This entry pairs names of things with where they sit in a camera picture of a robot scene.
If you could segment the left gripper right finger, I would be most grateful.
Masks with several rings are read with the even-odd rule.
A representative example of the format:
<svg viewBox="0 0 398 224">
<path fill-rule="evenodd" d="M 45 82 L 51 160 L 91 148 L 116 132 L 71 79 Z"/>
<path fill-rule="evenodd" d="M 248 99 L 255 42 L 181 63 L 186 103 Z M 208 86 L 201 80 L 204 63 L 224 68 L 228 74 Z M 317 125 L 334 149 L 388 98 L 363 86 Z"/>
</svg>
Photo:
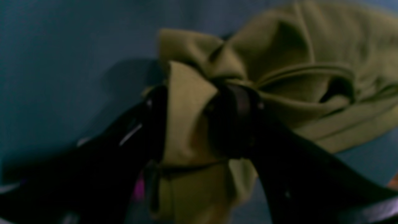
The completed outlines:
<svg viewBox="0 0 398 224">
<path fill-rule="evenodd" d="M 207 114 L 210 144 L 222 156 L 252 162 L 274 224 L 397 223 L 397 192 L 293 133 L 256 91 L 216 87 Z"/>
</svg>

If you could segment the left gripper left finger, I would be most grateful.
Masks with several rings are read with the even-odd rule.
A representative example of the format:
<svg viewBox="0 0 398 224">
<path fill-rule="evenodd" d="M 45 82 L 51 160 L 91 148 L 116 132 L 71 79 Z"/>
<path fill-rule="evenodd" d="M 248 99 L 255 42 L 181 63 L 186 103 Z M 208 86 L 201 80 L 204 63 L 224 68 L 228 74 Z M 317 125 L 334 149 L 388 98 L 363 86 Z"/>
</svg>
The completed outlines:
<svg viewBox="0 0 398 224">
<path fill-rule="evenodd" d="M 1 194 L 14 224 L 122 224 L 142 169 L 162 158 L 168 90 L 152 89 L 103 133 Z"/>
</svg>

